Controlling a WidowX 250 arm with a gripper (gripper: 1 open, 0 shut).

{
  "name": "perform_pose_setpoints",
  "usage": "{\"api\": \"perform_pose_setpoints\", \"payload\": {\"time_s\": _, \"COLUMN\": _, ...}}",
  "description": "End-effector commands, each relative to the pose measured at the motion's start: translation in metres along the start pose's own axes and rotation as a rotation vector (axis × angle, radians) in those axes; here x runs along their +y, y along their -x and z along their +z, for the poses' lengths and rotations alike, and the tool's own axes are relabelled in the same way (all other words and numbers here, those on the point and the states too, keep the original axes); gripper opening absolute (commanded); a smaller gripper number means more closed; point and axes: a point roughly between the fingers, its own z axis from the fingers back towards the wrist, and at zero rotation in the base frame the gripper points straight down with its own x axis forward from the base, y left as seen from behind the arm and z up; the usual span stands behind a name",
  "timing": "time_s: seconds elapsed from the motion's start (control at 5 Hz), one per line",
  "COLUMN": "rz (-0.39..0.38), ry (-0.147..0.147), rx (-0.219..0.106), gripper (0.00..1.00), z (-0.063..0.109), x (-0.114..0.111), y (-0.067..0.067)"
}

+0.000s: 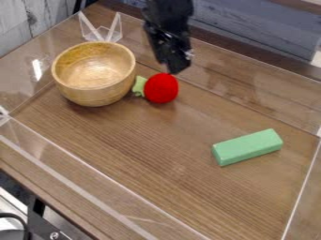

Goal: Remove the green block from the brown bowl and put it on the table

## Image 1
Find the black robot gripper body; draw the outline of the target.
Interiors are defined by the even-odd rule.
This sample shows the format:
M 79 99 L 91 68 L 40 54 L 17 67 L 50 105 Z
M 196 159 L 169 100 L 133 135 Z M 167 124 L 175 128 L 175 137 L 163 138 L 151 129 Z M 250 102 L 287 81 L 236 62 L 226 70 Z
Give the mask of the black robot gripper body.
M 191 0 L 145 0 L 141 14 L 148 38 L 152 41 L 163 41 L 165 38 L 187 41 L 192 12 Z

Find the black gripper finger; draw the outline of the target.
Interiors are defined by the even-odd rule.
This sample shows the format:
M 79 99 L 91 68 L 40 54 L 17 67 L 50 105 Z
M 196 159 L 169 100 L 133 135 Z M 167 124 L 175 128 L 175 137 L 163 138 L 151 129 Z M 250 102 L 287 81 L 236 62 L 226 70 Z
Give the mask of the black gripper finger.
M 165 44 L 165 64 L 169 74 L 178 74 L 191 66 L 192 49 L 187 37 L 171 36 Z
M 165 33 L 151 22 L 144 22 L 144 31 L 155 59 L 160 64 L 165 64 L 168 53 Z

